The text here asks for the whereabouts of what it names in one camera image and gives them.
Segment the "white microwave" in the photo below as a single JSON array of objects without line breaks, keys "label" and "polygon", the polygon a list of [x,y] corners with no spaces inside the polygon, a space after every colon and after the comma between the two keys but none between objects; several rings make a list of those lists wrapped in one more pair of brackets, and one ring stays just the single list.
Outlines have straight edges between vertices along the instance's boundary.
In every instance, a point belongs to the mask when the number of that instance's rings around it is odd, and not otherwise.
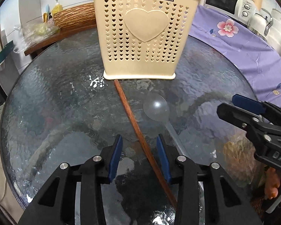
[{"label": "white microwave", "polygon": [[252,0],[206,0],[204,6],[224,13],[245,25],[248,24],[250,17],[258,12]]}]

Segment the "floral print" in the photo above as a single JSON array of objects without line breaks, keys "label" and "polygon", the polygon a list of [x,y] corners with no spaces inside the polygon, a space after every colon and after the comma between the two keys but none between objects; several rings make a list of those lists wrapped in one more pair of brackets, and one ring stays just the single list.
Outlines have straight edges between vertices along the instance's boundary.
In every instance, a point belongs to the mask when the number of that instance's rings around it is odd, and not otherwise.
[{"label": "floral print", "polygon": [[227,35],[227,37],[233,37],[234,34],[238,33],[238,28],[234,25],[234,21],[232,19],[228,19],[226,22],[219,22],[217,27],[220,29],[218,33],[221,36]]}]

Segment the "spoon handle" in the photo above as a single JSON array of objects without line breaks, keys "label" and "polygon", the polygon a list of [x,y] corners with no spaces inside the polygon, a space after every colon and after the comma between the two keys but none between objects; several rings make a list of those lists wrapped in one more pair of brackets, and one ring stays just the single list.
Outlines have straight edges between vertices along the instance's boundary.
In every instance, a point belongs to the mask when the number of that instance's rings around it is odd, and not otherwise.
[{"label": "spoon handle", "polygon": [[183,146],[183,144],[182,144],[178,134],[176,133],[175,129],[173,128],[173,126],[171,125],[171,123],[169,121],[167,121],[165,123],[165,127],[167,128],[167,130],[169,131],[171,137],[173,138],[174,144],[177,147],[179,155],[183,155],[183,156],[189,157],[187,150]]}]

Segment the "bottle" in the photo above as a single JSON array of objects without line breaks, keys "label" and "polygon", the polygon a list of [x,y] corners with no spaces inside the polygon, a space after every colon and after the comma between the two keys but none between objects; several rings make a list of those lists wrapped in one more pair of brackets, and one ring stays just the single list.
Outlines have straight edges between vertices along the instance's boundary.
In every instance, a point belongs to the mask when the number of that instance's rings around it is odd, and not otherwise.
[{"label": "bottle", "polygon": [[60,4],[58,3],[58,0],[56,0],[56,5],[55,5],[55,7],[52,9],[52,15],[54,16],[54,14],[56,14],[56,13],[62,11],[62,10],[63,10],[62,5],[60,5]]}]

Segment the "clear spoon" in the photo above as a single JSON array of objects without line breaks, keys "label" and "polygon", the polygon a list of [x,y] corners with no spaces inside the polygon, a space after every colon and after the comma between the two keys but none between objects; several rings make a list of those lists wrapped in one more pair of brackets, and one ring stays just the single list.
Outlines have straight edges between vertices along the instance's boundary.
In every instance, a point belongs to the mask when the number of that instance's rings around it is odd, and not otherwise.
[{"label": "clear spoon", "polygon": [[166,129],[173,138],[179,154],[189,157],[187,150],[182,145],[178,134],[169,121],[170,108],[167,101],[158,94],[150,93],[143,102],[143,110],[150,119],[161,122],[165,125]]}]

